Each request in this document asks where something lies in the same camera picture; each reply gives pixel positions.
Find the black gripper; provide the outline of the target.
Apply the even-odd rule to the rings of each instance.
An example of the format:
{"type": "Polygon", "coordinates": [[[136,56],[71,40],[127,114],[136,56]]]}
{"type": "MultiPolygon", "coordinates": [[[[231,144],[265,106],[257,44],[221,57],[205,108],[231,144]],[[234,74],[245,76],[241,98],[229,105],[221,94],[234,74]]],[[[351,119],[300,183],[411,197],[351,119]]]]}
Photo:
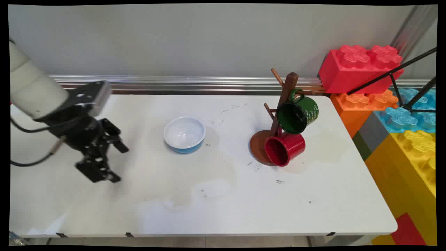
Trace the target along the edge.
{"type": "Polygon", "coordinates": [[[51,134],[57,138],[64,137],[65,144],[86,156],[76,163],[76,169],[91,182],[121,181],[121,177],[110,170],[106,160],[96,160],[104,157],[100,146],[104,146],[105,141],[121,153],[129,152],[120,137],[121,130],[108,119],[97,120],[86,114],[52,114],[45,117],[45,124],[50,127],[51,134]]]}

